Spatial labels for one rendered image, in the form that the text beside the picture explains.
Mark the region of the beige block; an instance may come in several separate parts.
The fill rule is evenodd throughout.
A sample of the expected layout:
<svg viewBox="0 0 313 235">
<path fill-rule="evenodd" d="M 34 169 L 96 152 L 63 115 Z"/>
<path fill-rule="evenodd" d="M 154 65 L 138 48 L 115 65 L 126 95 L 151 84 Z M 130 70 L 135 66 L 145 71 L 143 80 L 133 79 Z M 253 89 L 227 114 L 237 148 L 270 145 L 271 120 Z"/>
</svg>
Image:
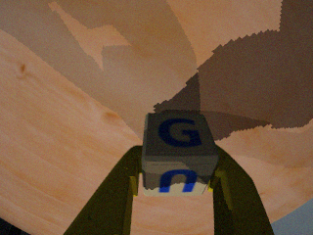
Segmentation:
<svg viewBox="0 0 313 235">
<path fill-rule="evenodd" d="M 146 114 L 142 147 L 146 196 L 199 196 L 219 160 L 204 115 Z"/>
</svg>

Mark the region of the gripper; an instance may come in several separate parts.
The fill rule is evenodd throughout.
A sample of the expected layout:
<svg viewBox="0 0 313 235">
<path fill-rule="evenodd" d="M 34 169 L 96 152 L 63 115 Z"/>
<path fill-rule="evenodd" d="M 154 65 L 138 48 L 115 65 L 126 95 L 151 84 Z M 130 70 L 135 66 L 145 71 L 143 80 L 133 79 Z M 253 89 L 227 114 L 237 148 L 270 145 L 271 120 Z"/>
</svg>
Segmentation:
<svg viewBox="0 0 313 235">
<path fill-rule="evenodd" d="M 130 235 L 142 147 L 133 146 L 123 155 L 63 235 Z M 252 178 L 216 148 L 220 160 L 207 184 L 213 194 L 214 235 L 274 235 Z"/>
</svg>

